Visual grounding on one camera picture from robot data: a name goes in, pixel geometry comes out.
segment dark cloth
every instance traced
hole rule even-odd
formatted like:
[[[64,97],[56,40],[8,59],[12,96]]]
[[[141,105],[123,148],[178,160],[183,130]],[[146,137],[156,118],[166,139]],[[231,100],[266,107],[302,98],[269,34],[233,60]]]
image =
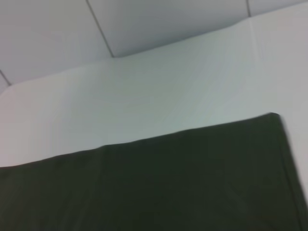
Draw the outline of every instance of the dark cloth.
[[[0,168],[1,231],[307,231],[277,114]]]

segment dark green fabric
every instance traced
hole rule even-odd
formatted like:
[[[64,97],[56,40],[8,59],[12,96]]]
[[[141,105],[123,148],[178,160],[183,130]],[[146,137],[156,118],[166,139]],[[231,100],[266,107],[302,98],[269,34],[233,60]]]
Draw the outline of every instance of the dark green fabric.
[[[1,231],[307,231],[277,114],[0,168]]]

